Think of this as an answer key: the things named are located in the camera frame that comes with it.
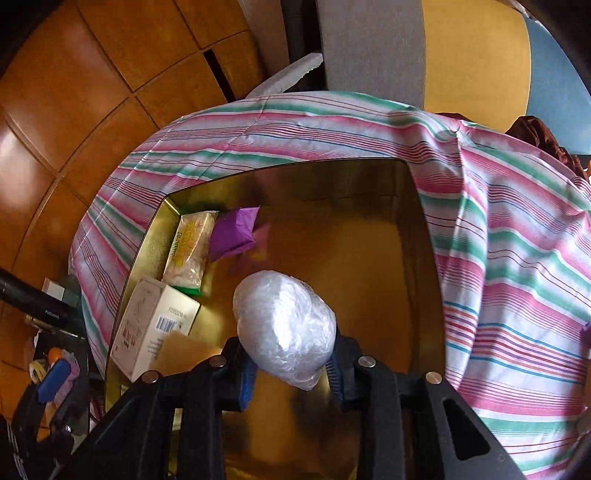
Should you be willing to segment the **striped pink green bedsheet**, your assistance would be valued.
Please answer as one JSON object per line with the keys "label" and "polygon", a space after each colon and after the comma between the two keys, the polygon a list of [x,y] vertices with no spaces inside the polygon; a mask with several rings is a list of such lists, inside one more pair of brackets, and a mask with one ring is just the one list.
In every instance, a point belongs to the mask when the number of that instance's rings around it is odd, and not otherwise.
{"label": "striped pink green bedsheet", "polygon": [[529,479],[556,479],[580,437],[590,358],[590,186],[546,152],[466,120],[355,92],[259,96],[181,117],[137,146],[69,252],[99,367],[160,201],[285,163],[396,157],[435,250],[452,385]]}

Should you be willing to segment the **grey yellow blue headboard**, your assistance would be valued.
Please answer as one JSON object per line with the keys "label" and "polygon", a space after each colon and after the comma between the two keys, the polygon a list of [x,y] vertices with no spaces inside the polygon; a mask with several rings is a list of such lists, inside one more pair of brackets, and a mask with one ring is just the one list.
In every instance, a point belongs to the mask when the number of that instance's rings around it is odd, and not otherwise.
{"label": "grey yellow blue headboard", "polygon": [[503,1],[319,1],[331,90],[458,113],[505,132],[541,119],[590,152],[590,93],[559,43]]}

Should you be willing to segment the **wooden wardrobe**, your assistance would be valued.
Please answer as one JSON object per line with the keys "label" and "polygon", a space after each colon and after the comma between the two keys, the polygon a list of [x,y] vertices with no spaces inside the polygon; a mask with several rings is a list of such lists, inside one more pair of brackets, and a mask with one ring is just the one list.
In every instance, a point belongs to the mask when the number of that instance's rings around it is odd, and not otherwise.
{"label": "wooden wardrobe", "polygon": [[266,76],[235,1],[1,5],[1,265],[83,289],[103,367],[163,196],[254,166],[231,100]]}

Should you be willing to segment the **dark red cloth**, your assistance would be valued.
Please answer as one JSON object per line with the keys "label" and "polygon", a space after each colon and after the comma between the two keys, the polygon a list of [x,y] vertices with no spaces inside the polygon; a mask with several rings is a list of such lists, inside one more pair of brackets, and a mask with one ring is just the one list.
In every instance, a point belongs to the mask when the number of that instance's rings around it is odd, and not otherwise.
{"label": "dark red cloth", "polygon": [[554,157],[572,170],[577,176],[588,181],[589,177],[577,155],[571,155],[562,147],[550,129],[535,116],[520,116],[506,134],[533,145]]}

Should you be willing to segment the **white plastic ball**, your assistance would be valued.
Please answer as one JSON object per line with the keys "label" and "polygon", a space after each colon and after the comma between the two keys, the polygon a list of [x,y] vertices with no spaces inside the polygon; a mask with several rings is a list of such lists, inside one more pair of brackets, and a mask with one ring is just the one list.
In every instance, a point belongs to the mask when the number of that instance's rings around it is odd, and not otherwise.
{"label": "white plastic ball", "polygon": [[304,391],[320,381],[334,351],[335,312],[308,284],[263,270],[235,288],[238,338],[259,369]]}

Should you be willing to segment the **Weidan rice cracker packet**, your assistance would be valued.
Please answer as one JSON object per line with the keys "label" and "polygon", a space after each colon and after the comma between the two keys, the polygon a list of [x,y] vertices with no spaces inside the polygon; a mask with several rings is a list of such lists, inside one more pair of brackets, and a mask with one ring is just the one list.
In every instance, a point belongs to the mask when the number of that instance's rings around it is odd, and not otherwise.
{"label": "Weidan rice cracker packet", "polygon": [[164,267],[163,283],[186,295],[202,294],[201,283],[217,214],[217,211],[201,211],[180,217]]}

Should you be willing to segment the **white pillow corner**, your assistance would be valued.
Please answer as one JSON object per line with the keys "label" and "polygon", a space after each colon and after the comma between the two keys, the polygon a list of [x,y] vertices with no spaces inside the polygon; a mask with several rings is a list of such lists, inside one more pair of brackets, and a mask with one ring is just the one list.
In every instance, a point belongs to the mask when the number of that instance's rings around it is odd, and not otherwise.
{"label": "white pillow corner", "polygon": [[286,93],[314,70],[324,63],[322,53],[310,53],[294,63],[287,65],[263,83],[256,86],[246,95],[246,99]]}

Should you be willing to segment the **white barcode carton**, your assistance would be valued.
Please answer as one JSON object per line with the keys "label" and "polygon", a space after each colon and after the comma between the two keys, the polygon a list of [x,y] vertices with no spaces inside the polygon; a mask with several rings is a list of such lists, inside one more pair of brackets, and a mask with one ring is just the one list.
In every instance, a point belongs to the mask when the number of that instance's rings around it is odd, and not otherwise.
{"label": "white barcode carton", "polygon": [[150,369],[171,332],[189,333],[199,309],[197,300],[171,286],[141,278],[119,322],[110,358],[135,382]]}

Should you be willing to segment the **purple snack packet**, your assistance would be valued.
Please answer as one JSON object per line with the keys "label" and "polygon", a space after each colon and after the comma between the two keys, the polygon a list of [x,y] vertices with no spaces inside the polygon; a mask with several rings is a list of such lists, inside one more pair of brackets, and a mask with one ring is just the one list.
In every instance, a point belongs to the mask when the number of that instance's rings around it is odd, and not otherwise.
{"label": "purple snack packet", "polygon": [[214,224],[209,241],[208,260],[236,256],[266,243],[270,222],[257,220],[259,207],[225,212]]}

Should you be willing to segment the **gold metal tin box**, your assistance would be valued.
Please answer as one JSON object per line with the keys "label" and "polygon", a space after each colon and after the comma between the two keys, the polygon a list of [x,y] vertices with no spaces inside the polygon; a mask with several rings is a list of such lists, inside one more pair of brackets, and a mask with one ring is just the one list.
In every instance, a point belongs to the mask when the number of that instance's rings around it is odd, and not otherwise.
{"label": "gold metal tin box", "polygon": [[[441,289],[427,222],[406,163],[305,162],[243,172],[167,195],[132,263],[123,292],[159,278],[182,215],[254,207],[252,249],[209,264],[190,330],[197,357],[235,335],[235,287],[274,270],[306,282],[363,353],[402,373],[445,369]],[[359,419],[335,406],[327,380],[301,391],[259,373],[252,402],[223,417],[230,479],[351,479]]]}

